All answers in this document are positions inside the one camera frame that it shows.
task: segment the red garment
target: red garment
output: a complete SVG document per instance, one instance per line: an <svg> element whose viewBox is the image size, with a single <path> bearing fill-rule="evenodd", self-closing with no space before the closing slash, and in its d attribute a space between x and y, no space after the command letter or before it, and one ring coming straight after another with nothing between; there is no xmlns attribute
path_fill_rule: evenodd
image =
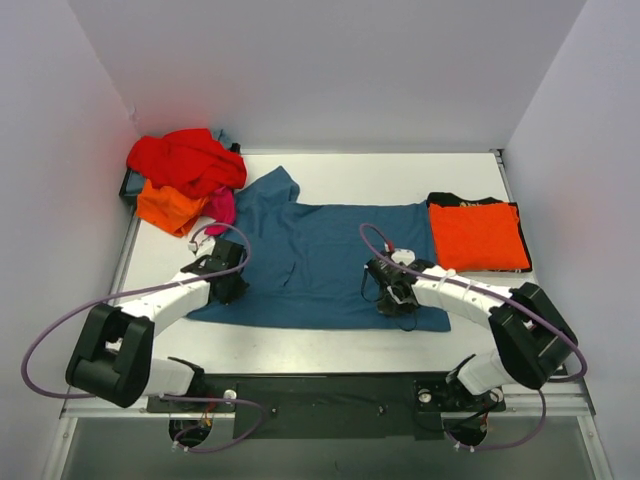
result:
<svg viewBox="0 0 640 480"><path fill-rule="evenodd" d="M247 170L242 157L226 150L206 128L179 130L162 138L145 136L136 142L127 166L186 197L208 197L220 187L242 188Z"/></svg>
<svg viewBox="0 0 640 480"><path fill-rule="evenodd" d="M211 195L202 210L202 215L213 218L216 222L233 224L236 221L236 204L233 201L233 192L228 187L222 187ZM227 227L214 226L205 229L207 235L220 235L227 230Z"/></svg>

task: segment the purple cable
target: purple cable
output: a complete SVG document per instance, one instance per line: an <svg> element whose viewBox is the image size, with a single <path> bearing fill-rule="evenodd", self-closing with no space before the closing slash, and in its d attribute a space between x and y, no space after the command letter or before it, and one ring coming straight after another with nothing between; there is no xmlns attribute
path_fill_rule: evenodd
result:
<svg viewBox="0 0 640 480"><path fill-rule="evenodd" d="M391 260L390 258L385 257L384 255L382 255L380 252L378 252L375 247L373 245L371 245L371 242L369 242L369 240L367 239L367 236L365 235L364 231L365 228L370 228L373 231L375 231L378 235L380 235L380 237L385 241L385 243L387 244L391 244L388 240L387 237L380 231L380 229L378 227L376 227L375 225L371 225L370 223L363 223L362 225L360 225L360 236L362 237L362 240L364 240L364 243L367 245L367 247L369 247L369 249L374 253L374 255L380 259L381 261L383 261L384 263L391 265L394 268L397 268L398 270L401 270L405 273L408 273L409 275L413 275L414 277L421 277L421 278L426 278L427 280L433 280L436 282L439 282L440 280L443 279L443 277L439 277L437 275L429 275L427 273L422 273L422 272L418 272L417 270L412 270L410 268L407 268L403 265L399 265L397 263L395 263L393 260ZM584 355L582 354L582 352L580 351L580 349L578 348L578 346L573 343L573 341L571 341L571 339L569 337L567 337L567 335L565 335L564 332L562 332L561 330L557 329L556 327L554 327L553 325L551 325L549 322L547 322L544 318L542 318L540 315L538 315L535 312L532 312L531 310L529 310L527 307L525 307L524 305L521 305L520 303L516 302L515 300L509 298L509 297L505 297L504 295L500 295L499 293L496 292L492 292L491 290L488 290L486 288L480 287L478 285L467 285L466 283L460 281L460 280L455 280L453 278L445 278L444 279L445 282L451 283L453 285L457 285L459 287L462 288L469 288L469 290L472 290L474 292L477 293L481 293L483 295L487 295L489 297L493 297L496 298L508 305L511 305L513 308L521 311L522 313L524 313L527 317L529 317L531 320L533 320L535 323L541 325L542 327L546 328L547 330L549 330L551 333L553 333L556 337L558 337L560 340L562 340L570 349L573 353L575 353L576 357L578 357L578 360L580 360L580 371L578 373L575 373L573 375L570 375L568 377L565 378L559 378L559 379L550 379L549 382L552 383L564 383L564 382L571 382L573 380L578 380L582 377L585 376L585 374L587 373L587 360L586 358L584 358Z"/></svg>
<svg viewBox="0 0 640 480"><path fill-rule="evenodd" d="M36 385L33 382L33 380L31 380L31 377L29 376L29 370L28 370L29 360L31 359L31 356L33 355L33 352L36 350L36 348L38 348L38 345L40 345L42 343L42 341L49 336L49 334L51 332L53 332L56 328L58 328L64 322L66 322L70 318L76 316L80 312L82 312L84 310L87 310L88 308L91 308L94 305L97 305L99 303L105 303L105 302L108 302L110 300L115 300L117 298L131 297L131 296L134 296L134 295L144 295L144 294L152 293L152 292L160 292L162 290L168 290L170 288L179 287L179 286L182 286L182 285L188 285L190 283L200 282L202 280L207 280L209 278L221 277L221 276L228 275L230 273L234 273L234 272L237 272L239 270L242 270L247 265L247 263L249 263L249 260L251 259L251 244L250 244L249 239L247 238L247 236L240 229L234 227L233 225L229 225L229 224L223 223L223 222L209 223L208 225L205 225L204 227L200 228L199 230L196 231L196 233L193 234L193 236L191 238L191 242L194 242L195 236L198 233L200 233L205 228L212 227L212 226L227 227L227 228L230 228L231 230L235 231L238 235L240 235L240 237L242 238L242 241L245 244L245 248L247 249L247 256L242 261L242 263L240 263L237 267L229 268L228 270L223 270L221 272L208 273L206 275L202 275L200 277L190 278L188 280L184 280L184 281L181 281L181 282L171 282L171 283L165 283L165 284L162 284L162 285L155 285L155 286L152 286L152 287L139 288L137 290L129 290L129 291L126 291L126 292L112 293L112 294L107 295L105 297L98 298L97 300L91 300L91 301L89 301L87 303L84 303L84 304L80 305L77 308L74 308L69 313L64 314L59 319L57 319L55 322L53 322L51 325L49 325L40 335L38 335L38 337L33 341L33 343L31 345L29 345L29 348L27 348L27 351L25 352L24 357L22 357L22 363L20 365L20 375L22 376L22 381L25 383L25 385L27 387L29 387L31 390L33 390L34 392L36 392L37 394L42 395L44 397L49 397L49 398L60 398L60 399L93 398L94 395L91 395L91 394L88 394L88 393L58 393L58 392L51 392L49 390L45 390L44 388L41 388L38 385Z"/></svg>
<svg viewBox="0 0 640 480"><path fill-rule="evenodd" d="M250 400L242 400L240 398L209 398L209 397L176 397L174 395L164 395L162 397L163 400L171 400L172 402L206 402L206 403L234 403L236 405L246 405L248 407L256 408L260 411L260 418L258 421L253 424L251 428L249 428L246 432L240 435L238 438L234 438L230 442L225 443L224 445L219 445L217 447L209 447L209 448L200 448L200 447L186 447L186 445L182 445L182 447L187 448L187 452L189 453L216 453L222 450L226 450L227 448L234 447L246 439L249 435L255 432L265 421L267 418L267 411L264 409L262 405L259 403L252 402ZM180 437L182 437L185 433L190 430L194 430L199 428L198 425L187 427L184 430L181 430L177 433L175 437L173 437L174 442L178 442Z"/></svg>
<svg viewBox="0 0 640 480"><path fill-rule="evenodd" d="M538 395L540 395L540 400L542 400L542 414L540 415L540 421L538 422L538 425L536 426L535 429L531 431L531 433L522 437L520 440L511 442L511 443L503 443L500 445L487 445L487 446L478 445L477 447L473 447L473 451L474 452L490 452L495 450L506 450L508 448L519 447L520 445L524 445L533 437L535 437L537 434L539 434L542 428L544 427L545 422L547 421L547 400L544 398L544 394L542 393L542 390L538 390L537 392L538 392ZM469 445L460 443L458 440L456 440L453 437L453 435L451 435L451 432L449 432L448 430L447 430L447 435L451 440L456 442L456 445L459 445L460 448L464 450L471 450L471 447Z"/></svg>

